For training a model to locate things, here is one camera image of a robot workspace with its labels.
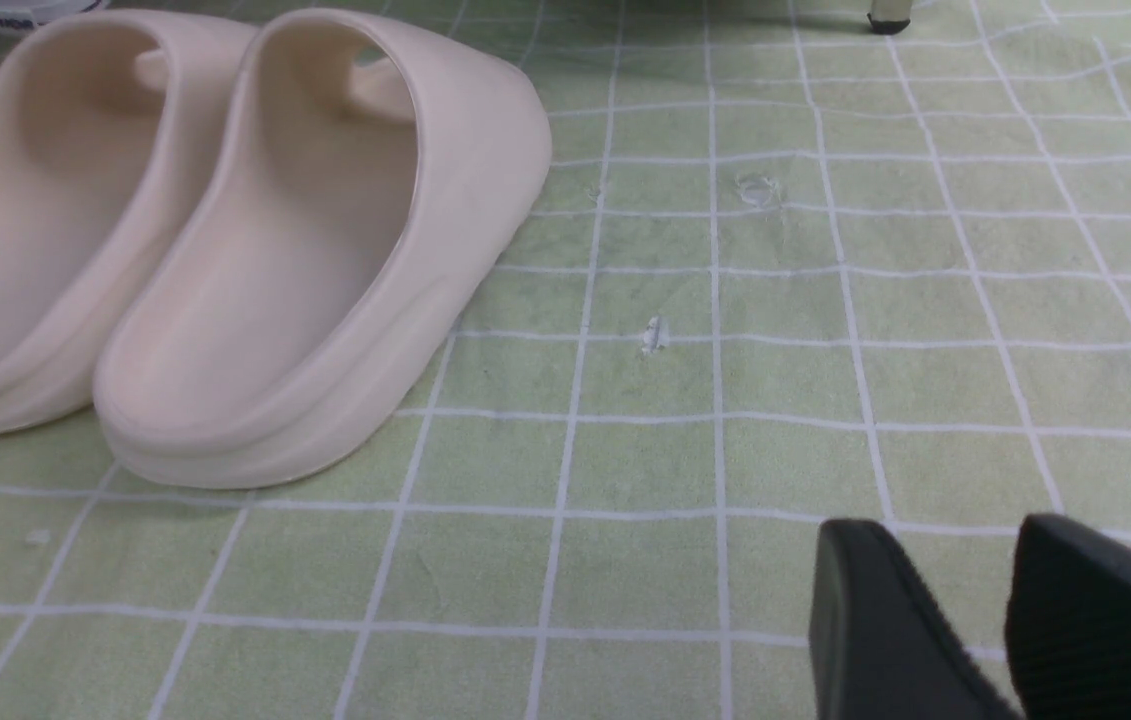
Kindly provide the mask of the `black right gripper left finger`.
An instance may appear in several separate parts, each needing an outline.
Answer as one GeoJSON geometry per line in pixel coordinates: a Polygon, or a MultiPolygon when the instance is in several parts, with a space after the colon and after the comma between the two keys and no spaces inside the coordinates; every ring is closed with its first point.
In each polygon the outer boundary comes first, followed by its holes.
{"type": "Polygon", "coordinates": [[[1019,717],[877,521],[818,528],[809,657],[820,719],[1019,717]]]}

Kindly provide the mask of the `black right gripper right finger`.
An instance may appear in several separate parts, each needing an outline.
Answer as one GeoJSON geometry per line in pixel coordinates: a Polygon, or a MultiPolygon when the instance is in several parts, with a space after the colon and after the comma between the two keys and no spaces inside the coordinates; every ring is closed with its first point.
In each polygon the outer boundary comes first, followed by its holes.
{"type": "Polygon", "coordinates": [[[1062,515],[1028,515],[1004,637],[1028,719],[1131,719],[1131,548],[1062,515]]]}

